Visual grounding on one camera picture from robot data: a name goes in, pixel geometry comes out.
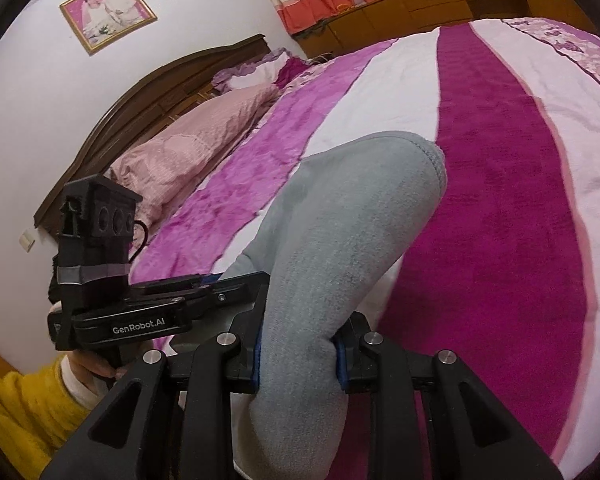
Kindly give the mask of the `yellow sleeved left forearm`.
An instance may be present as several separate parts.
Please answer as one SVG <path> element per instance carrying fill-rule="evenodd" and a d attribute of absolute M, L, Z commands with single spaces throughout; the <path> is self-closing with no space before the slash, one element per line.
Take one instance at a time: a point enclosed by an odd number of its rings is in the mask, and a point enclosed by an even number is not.
<path fill-rule="evenodd" d="M 0 377 L 0 479 L 40 478 L 104 397 L 76 399 L 61 378 L 63 357 L 36 373 Z"/>

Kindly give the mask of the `left hand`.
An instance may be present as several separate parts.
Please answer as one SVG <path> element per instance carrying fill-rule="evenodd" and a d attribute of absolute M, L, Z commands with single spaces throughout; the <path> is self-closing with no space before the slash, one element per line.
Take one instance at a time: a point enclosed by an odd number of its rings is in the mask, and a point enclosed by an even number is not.
<path fill-rule="evenodd" d="M 67 390 L 76 398 L 98 396 L 108 390 L 107 379 L 117 382 L 131 368 L 131 364 L 114 368 L 100 356 L 85 350 L 74 350 L 60 361 L 61 378 Z"/>

